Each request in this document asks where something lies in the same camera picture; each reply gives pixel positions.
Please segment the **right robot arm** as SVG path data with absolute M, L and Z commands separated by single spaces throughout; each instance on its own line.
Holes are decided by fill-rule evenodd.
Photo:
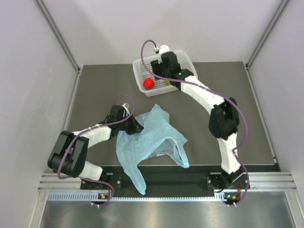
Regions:
M 157 51 L 157 60 L 151 61 L 152 72 L 165 78 L 183 93 L 191 96 L 209 114 L 209 131 L 217 139 L 221 155 L 221 174 L 209 177 L 209 187 L 214 191 L 233 188 L 242 175 L 237 160 L 237 132 L 239 115 L 236 101 L 228 101 L 213 93 L 188 69 L 181 68 L 177 55 L 172 51 Z

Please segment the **light blue plastic bag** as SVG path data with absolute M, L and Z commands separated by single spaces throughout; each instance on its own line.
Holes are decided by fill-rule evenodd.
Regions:
M 124 173 L 138 192 L 145 195 L 147 185 L 138 164 L 146 159 L 168 155 L 177 165 L 189 168 L 184 150 L 187 139 L 170 124 L 169 113 L 158 104 L 135 119 L 143 130 L 133 135 L 120 131 L 116 140 L 116 155 Z

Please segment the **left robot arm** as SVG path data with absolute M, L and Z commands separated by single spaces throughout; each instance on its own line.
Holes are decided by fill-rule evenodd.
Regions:
M 48 158 L 47 166 L 57 174 L 71 178 L 91 179 L 97 188 L 107 185 L 108 177 L 103 168 L 86 160 L 90 147 L 108 141 L 124 132 L 128 135 L 140 133 L 144 127 L 129 112 L 128 104 L 113 105 L 104 121 L 81 131 L 62 131 Z

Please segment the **red apple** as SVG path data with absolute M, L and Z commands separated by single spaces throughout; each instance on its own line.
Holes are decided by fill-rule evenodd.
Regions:
M 146 78 L 143 81 L 143 86 L 144 86 L 145 89 L 150 90 L 150 89 L 154 88 L 155 82 L 154 82 L 154 80 L 152 78 Z

